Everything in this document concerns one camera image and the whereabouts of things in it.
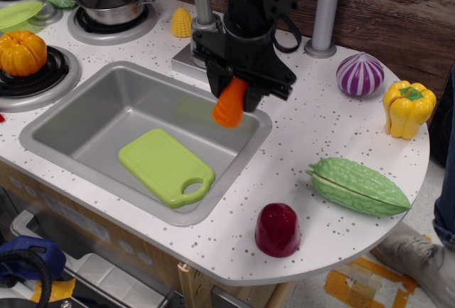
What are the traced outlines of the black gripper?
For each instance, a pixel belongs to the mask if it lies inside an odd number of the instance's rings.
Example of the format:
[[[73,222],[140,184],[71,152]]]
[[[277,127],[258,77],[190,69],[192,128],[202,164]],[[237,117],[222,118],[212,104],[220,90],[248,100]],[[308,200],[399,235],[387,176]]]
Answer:
[[[248,83],[243,111],[254,112],[264,96],[287,100],[296,75],[281,61],[277,52],[293,53],[296,46],[285,47],[274,28],[256,37],[241,37],[226,31],[193,33],[194,54],[205,62],[212,94],[219,98],[233,77]]]

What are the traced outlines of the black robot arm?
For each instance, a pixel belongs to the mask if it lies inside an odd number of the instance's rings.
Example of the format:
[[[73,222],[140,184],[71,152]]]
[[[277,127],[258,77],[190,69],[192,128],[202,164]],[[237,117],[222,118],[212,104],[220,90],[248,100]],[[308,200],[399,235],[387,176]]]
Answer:
[[[214,96],[237,77],[248,84],[245,112],[254,111],[264,96],[288,98],[296,75],[277,53],[293,53],[301,45],[289,18],[297,6],[298,0],[228,0],[222,32],[196,30],[193,51],[205,63]]]

